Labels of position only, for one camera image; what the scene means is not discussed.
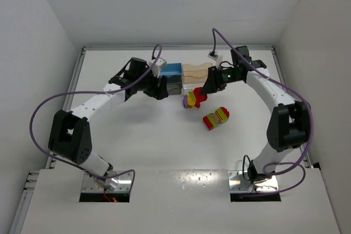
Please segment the red rounded lego brick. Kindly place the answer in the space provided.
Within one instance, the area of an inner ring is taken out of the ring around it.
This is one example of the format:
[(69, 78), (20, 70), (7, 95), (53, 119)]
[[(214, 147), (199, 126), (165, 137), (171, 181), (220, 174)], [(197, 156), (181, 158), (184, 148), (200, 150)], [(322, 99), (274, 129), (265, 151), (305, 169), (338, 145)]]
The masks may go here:
[(196, 99), (197, 100), (200, 100), (201, 102), (204, 102), (207, 100), (208, 96), (207, 94), (201, 94), (202, 92), (202, 87), (199, 87), (199, 88), (195, 88), (193, 90), (194, 94), (196, 95)]

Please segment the green lego brick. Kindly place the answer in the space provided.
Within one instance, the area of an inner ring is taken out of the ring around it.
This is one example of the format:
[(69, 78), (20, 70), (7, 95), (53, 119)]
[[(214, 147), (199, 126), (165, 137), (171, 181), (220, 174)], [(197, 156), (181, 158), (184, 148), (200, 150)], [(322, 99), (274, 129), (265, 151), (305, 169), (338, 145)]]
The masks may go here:
[(191, 99), (191, 101), (196, 102), (196, 100), (197, 100), (196, 95), (194, 94), (193, 91), (189, 91), (188, 96)]

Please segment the red curved lego brick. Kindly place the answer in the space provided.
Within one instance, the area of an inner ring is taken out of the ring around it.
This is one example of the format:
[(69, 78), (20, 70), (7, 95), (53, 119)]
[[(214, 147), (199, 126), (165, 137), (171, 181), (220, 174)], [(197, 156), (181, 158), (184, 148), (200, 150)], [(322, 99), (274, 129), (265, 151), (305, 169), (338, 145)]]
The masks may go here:
[(200, 108), (200, 106), (201, 106), (201, 101), (200, 100), (196, 100), (195, 107), (196, 108)]

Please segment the purple rounded lego brick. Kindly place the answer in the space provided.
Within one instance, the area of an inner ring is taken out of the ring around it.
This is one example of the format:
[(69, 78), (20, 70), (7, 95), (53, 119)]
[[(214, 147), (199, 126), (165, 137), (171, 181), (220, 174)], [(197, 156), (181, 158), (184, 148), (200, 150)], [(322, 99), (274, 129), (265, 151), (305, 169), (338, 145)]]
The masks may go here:
[(184, 95), (184, 96), (183, 96), (183, 106), (184, 106), (185, 109), (188, 109), (188, 108), (189, 108), (188, 96), (187, 96), (187, 95)]

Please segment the yellow rounded lego brick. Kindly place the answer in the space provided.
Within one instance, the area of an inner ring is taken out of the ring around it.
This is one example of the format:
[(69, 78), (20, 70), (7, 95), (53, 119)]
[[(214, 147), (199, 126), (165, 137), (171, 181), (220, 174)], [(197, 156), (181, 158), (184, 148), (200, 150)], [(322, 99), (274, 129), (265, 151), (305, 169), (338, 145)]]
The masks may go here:
[(188, 108), (192, 109), (195, 107), (196, 101), (192, 99), (190, 95), (187, 96)]

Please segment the red green striped lego stack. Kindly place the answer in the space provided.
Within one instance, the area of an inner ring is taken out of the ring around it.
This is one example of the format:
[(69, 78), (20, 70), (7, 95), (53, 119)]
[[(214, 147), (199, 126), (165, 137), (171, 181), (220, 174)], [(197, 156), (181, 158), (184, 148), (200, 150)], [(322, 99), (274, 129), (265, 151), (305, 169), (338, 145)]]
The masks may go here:
[(208, 130), (213, 130), (218, 127), (219, 120), (215, 113), (210, 113), (203, 117), (203, 122)]

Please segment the striped burger lego stack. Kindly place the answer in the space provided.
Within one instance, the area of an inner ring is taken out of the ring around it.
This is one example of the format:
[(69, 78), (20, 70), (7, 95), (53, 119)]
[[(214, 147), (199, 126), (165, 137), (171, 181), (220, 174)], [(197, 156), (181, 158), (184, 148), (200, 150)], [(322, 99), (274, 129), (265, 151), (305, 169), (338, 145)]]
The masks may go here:
[(230, 113), (225, 107), (220, 107), (214, 112), (217, 123), (225, 123), (228, 121)]

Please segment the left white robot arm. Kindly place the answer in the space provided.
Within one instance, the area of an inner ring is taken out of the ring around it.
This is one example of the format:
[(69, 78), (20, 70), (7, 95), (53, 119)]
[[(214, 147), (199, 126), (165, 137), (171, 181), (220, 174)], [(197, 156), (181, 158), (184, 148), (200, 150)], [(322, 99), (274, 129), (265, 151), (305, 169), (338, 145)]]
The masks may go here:
[(164, 59), (131, 58), (101, 92), (54, 115), (48, 148), (94, 177), (107, 176), (112, 165), (93, 151), (92, 127), (137, 92), (157, 100), (167, 98), (167, 77), (160, 74), (166, 65)]

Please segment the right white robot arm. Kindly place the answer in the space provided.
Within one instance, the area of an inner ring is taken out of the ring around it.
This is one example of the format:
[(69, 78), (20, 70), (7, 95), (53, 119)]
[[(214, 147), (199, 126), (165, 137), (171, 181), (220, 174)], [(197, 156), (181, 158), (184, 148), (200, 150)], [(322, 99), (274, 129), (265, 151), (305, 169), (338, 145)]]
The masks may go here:
[(221, 66), (223, 59), (216, 52), (209, 53), (216, 65), (208, 68), (200, 94), (213, 94), (224, 90), (229, 83), (242, 81), (258, 94), (270, 111), (267, 144), (249, 162), (244, 177), (254, 183), (269, 178), (289, 153), (308, 141), (310, 118), (306, 104), (271, 81), (266, 64), (262, 60), (252, 60), (246, 46), (232, 49), (230, 53), (232, 62), (228, 67)]

